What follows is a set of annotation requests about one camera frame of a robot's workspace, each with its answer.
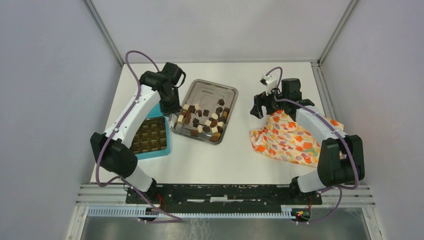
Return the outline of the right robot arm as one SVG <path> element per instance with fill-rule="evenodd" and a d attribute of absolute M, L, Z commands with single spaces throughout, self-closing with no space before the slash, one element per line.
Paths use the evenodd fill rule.
<path fill-rule="evenodd" d="M 282 110 L 306 128 L 321 147 L 317 169 L 291 180 L 289 199 L 302 204 L 310 192 L 324 193 L 332 187 L 355 190 L 365 176 L 362 139 L 336 129 L 311 100 L 304 99 L 298 78 L 278 80 L 264 75 L 260 83 L 266 90 L 254 96 L 250 114 L 261 119 Z"/>

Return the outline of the metal serving tongs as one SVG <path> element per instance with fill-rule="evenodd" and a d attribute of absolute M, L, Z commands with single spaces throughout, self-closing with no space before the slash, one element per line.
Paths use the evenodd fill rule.
<path fill-rule="evenodd" d="M 178 115 L 175 113 L 172 113 L 168 116 L 168 125 L 171 129 L 175 127 L 175 125 L 177 124 L 177 120 L 178 120 Z"/>

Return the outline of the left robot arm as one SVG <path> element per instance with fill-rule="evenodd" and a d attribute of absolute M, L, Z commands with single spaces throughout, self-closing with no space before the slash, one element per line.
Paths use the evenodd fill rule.
<path fill-rule="evenodd" d="M 156 200 L 156 181 L 138 166 L 131 145 L 139 127 L 156 105 L 166 117 L 180 112 L 179 88 L 186 76 L 178 65 L 167 62 L 162 70 L 148 70 L 135 78 L 137 90 L 118 119 L 103 133 L 94 132 L 90 138 L 96 159 L 95 178 L 100 186 L 105 186 L 99 176 L 103 168 L 138 189 L 137 196 L 145 204 Z"/>

